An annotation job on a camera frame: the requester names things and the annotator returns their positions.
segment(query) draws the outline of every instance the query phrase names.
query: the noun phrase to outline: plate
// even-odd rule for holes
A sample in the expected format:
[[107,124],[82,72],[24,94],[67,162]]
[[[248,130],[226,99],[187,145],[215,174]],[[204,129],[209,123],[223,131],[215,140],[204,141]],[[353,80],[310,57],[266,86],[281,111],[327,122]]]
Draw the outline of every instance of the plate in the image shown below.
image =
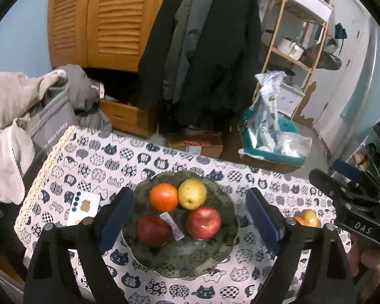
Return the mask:
[[[169,183],[178,188],[188,178],[197,178],[207,187],[207,200],[203,206],[212,207],[220,213],[220,230],[208,240],[192,239],[185,227],[186,218],[191,211],[178,205],[169,214],[184,234],[184,238],[179,241],[173,239],[161,248],[150,248],[140,243],[136,232],[138,220],[144,215],[161,214],[149,203],[150,190],[161,183]],[[187,170],[165,171],[140,182],[134,194],[134,211],[122,229],[122,237],[139,264],[167,278],[189,280],[208,273],[228,259],[238,233],[238,221],[231,198],[222,191],[218,183]]]

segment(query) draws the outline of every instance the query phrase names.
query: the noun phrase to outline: wooden louvered door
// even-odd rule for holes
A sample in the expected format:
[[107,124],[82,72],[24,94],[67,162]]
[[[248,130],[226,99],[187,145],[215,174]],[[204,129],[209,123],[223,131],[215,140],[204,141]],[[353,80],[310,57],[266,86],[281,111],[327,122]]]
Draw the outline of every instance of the wooden louvered door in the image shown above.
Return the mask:
[[87,66],[88,1],[49,0],[48,44],[53,67],[68,63]]
[[89,0],[88,66],[138,71],[163,0]]

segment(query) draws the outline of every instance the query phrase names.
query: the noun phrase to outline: red apple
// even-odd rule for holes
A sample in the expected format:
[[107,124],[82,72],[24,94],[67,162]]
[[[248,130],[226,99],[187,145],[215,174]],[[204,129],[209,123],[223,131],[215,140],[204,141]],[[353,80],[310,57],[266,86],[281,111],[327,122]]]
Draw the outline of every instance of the red apple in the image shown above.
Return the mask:
[[187,217],[187,230],[196,240],[213,237],[221,227],[220,214],[211,207],[199,207]]
[[137,222],[138,240],[149,247],[162,247],[172,235],[170,225],[159,216],[146,215]]

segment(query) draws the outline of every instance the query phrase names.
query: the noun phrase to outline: drawer handle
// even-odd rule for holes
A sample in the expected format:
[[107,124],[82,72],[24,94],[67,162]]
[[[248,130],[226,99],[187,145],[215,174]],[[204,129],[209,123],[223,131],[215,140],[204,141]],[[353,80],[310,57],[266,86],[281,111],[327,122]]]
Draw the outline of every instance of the drawer handle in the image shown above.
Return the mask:
[[120,120],[122,120],[122,121],[127,121],[125,118],[123,118],[123,117],[121,117],[121,116],[114,116],[114,118],[116,118],[116,119],[120,119]]

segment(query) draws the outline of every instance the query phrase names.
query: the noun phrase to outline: cat print tablecloth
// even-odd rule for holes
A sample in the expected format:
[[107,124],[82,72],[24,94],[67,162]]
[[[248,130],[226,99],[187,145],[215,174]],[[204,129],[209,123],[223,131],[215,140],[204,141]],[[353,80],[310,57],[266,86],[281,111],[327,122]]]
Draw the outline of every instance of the cat print tablecloth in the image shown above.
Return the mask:
[[[47,164],[47,178],[38,188],[25,223],[15,227],[26,248],[34,250],[47,222],[66,225],[73,197],[78,190],[101,196],[100,206],[108,204],[123,186],[136,185],[164,170],[191,170],[209,177],[233,200],[239,220],[239,232],[232,253],[209,273],[182,279],[169,279],[135,261],[119,236],[104,261],[117,285],[130,304],[248,304],[269,275],[276,257],[269,252],[251,223],[245,207],[245,194],[251,187],[260,189],[268,203],[279,207],[284,216],[300,210],[316,211],[322,223],[332,222],[335,209],[329,198],[309,181],[217,159],[197,156],[160,147],[131,136],[98,132],[72,126],[54,152],[56,158]],[[348,251],[349,235],[338,229]],[[296,295],[307,266],[309,251],[304,251],[287,297]],[[89,289],[78,255],[70,252],[74,274],[80,287]],[[191,260],[203,262],[200,250]]]

